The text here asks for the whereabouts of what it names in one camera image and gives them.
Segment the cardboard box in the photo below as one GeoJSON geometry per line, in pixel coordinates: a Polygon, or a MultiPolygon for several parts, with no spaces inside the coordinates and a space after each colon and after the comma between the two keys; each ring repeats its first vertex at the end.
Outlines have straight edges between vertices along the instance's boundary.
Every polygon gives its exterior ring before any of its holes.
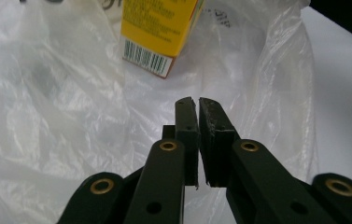
{"type": "Polygon", "coordinates": [[[204,0],[124,0],[123,59],[167,77],[184,47],[204,0]]]}

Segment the white surface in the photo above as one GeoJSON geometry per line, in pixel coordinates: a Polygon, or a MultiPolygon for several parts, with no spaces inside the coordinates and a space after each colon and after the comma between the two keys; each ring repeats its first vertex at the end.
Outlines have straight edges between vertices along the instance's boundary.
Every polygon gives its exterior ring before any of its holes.
{"type": "Polygon", "coordinates": [[[316,69],[319,171],[352,178],[352,34],[308,7],[316,69]]]}

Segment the white plastic bag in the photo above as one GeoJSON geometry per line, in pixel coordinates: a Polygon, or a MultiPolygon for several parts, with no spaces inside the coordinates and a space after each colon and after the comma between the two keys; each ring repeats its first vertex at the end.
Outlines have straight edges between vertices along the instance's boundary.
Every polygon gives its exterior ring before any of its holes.
{"type": "MultiPolygon", "coordinates": [[[[115,2],[0,0],[0,223],[55,223],[89,175],[143,166],[186,96],[219,101],[293,175],[315,172],[308,2],[207,0],[167,79],[120,58],[115,2]]],[[[185,223],[234,222],[199,170],[185,223]]]]}

